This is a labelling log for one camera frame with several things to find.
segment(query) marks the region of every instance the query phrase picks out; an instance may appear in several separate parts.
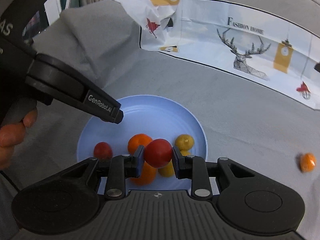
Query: green-yellow fruit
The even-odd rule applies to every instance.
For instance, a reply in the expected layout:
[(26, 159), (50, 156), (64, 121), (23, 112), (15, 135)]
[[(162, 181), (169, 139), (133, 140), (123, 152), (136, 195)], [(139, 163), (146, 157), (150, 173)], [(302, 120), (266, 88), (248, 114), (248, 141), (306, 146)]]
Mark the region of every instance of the green-yellow fruit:
[(195, 141), (193, 137), (188, 134), (179, 135), (175, 141), (175, 145), (180, 151), (188, 151), (193, 147), (194, 144)]
[(190, 155), (190, 154), (191, 154), (190, 152), (184, 151), (184, 150), (182, 150), (182, 151), (180, 151), (180, 152), (181, 152), (182, 156), (187, 156), (187, 155)]
[(171, 177), (174, 175), (174, 169), (172, 165), (172, 161), (170, 161), (166, 166), (163, 168), (158, 169), (158, 172), (160, 173), (161, 176), (163, 177)]

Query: red tomato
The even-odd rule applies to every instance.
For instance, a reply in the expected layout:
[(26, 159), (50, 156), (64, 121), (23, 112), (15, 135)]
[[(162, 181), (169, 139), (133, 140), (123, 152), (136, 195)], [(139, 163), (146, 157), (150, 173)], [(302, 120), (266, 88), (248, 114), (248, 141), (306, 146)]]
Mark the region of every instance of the red tomato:
[(150, 142), (144, 150), (145, 161), (154, 168), (163, 168), (172, 158), (172, 146), (165, 139)]
[(99, 160), (111, 159), (113, 156), (111, 146), (106, 142), (98, 143), (94, 148), (93, 156), (97, 157)]

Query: human hand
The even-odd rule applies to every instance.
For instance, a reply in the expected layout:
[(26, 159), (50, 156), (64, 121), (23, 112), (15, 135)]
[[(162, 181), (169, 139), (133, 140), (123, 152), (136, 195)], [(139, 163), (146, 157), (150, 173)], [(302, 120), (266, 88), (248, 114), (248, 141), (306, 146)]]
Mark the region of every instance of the human hand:
[(36, 122), (38, 110), (35, 108), (24, 119), (15, 124), (8, 124), (0, 129), (0, 170), (6, 169), (11, 164), (14, 146), (23, 142), (26, 128), (30, 128)]

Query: black cable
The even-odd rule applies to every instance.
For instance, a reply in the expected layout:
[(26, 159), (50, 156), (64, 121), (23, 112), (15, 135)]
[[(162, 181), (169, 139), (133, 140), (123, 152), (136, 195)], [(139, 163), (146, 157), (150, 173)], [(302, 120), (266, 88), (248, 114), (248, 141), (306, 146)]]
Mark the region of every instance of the black cable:
[(13, 181), (8, 177), (7, 174), (5, 174), (3, 171), (0, 171), (0, 174), (4, 176), (4, 178), (12, 185), (12, 187), (14, 187), (16, 191), (20, 191), (20, 189), (13, 183)]

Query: blue plate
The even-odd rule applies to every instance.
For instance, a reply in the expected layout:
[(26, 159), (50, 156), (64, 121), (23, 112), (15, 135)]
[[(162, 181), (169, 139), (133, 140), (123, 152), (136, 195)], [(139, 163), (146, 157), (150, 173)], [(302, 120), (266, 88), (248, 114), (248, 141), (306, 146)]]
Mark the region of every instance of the blue plate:
[[(103, 122), (92, 117), (81, 133), (77, 147), (78, 162), (93, 156), (93, 149), (99, 142), (107, 142), (112, 147), (114, 156), (128, 153), (130, 138), (138, 133), (145, 133), (153, 139), (163, 138), (174, 145), (180, 134), (190, 134), (195, 145), (189, 151), (193, 155), (206, 159), (208, 143), (203, 128), (197, 118), (182, 105), (163, 97), (137, 95), (118, 100), (124, 118), (120, 124)], [(103, 194), (106, 179), (101, 180), (98, 193)], [(189, 179), (169, 178), (157, 173), (156, 179), (149, 185), (137, 186), (130, 179), (126, 180), (127, 192), (130, 189), (177, 190), (190, 189)]]

